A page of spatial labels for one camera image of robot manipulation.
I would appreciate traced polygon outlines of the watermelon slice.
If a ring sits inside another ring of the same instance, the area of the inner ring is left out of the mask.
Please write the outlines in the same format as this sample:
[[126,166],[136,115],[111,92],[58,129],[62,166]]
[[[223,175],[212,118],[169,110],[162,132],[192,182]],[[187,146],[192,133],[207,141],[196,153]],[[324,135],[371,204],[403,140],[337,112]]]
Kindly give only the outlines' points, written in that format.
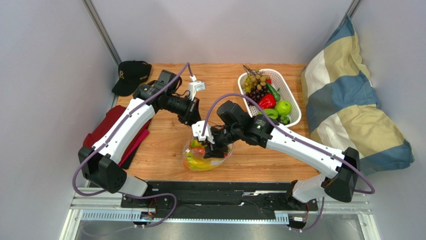
[[190,149],[190,153],[195,157],[195,158],[201,158],[203,159],[206,151],[204,147],[194,147]]

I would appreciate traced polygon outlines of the clear orange zip top bag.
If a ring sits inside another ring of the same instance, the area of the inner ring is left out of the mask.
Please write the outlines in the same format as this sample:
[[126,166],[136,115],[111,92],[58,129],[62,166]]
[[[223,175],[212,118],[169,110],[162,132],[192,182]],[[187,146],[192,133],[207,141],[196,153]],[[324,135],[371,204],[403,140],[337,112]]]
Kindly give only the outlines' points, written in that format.
[[182,150],[183,165],[191,171],[209,171],[223,164],[233,153],[234,144],[227,146],[224,157],[204,158],[206,151],[204,145],[193,137],[190,137]]

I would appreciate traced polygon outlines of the yellow banana bunch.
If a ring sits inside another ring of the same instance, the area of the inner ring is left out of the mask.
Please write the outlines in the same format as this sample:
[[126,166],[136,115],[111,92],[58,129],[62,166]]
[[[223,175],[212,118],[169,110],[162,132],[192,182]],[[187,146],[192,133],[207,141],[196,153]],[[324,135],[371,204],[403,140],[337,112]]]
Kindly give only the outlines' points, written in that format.
[[183,153],[183,165],[191,171],[209,171],[219,167],[226,158],[197,158],[190,151]]

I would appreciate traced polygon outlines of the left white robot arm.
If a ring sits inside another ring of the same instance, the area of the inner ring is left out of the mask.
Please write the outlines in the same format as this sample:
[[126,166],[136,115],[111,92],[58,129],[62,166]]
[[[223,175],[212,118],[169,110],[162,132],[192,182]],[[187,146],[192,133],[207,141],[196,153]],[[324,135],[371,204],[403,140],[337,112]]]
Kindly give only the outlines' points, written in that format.
[[201,120],[196,93],[205,90],[205,83],[191,75],[188,95],[181,96],[176,94],[181,82],[180,75],[163,70],[158,80],[139,86],[124,112],[100,140],[79,150],[77,173],[106,192],[143,196],[148,184],[128,174],[119,163],[132,140],[159,110],[176,114],[179,122],[187,126]]

